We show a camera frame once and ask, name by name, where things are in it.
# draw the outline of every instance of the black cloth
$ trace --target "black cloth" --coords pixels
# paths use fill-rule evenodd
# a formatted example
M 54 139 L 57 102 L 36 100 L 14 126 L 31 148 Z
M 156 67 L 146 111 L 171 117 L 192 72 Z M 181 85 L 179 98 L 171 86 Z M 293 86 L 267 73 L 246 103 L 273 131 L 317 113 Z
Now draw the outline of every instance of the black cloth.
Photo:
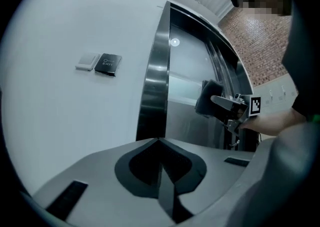
M 294 100 L 292 108 L 295 109 L 301 115 L 307 117 L 306 107 L 304 106 L 304 103 L 300 94 L 298 94 L 298 96 Z

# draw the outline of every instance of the black sleeve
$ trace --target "black sleeve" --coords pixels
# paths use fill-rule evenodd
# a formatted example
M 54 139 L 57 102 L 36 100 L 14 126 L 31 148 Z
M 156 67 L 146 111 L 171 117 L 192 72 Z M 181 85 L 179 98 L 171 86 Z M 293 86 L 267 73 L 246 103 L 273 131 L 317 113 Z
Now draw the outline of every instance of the black sleeve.
M 296 110 L 298 113 L 300 113 L 303 116 L 307 116 L 307 112 L 306 112 L 306 107 L 304 106 L 301 96 L 298 94 L 298 96 L 296 97 L 292 108 L 294 110 Z

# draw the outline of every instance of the black and white square marker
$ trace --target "black and white square marker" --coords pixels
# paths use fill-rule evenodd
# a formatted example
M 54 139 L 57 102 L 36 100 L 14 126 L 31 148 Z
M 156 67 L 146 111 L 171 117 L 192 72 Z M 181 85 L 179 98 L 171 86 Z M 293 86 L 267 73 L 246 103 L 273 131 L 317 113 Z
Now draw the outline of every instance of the black and white square marker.
M 251 97 L 249 106 L 249 116 L 256 116 L 261 111 L 261 97 Z
M 120 55 L 104 53 L 96 64 L 94 70 L 109 76 L 116 76 L 116 70 L 121 60 Z

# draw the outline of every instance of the ceiling fixture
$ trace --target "ceiling fixture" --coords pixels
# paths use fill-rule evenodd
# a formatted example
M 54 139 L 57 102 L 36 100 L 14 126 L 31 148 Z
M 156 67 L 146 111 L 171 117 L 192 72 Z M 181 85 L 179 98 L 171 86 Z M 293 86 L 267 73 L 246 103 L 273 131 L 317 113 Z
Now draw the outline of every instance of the ceiling fixture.
M 180 44 L 180 40 L 179 39 L 177 39 L 177 38 L 171 39 L 171 46 L 177 47 L 177 46 L 179 46 L 179 44 Z

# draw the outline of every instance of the person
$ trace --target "person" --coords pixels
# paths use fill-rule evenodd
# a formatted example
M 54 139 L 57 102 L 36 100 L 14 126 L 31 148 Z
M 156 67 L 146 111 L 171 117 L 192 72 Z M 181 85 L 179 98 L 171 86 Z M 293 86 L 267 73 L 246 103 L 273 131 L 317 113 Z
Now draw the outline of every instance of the person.
M 288 16 L 292 11 L 291 0 L 237 0 L 235 4 L 236 7 L 239 6 L 256 15 Z M 306 116 L 304 100 L 301 95 L 298 95 L 290 109 L 249 118 L 240 126 L 240 129 L 250 129 L 268 136 L 277 136 L 288 127 L 306 122 Z

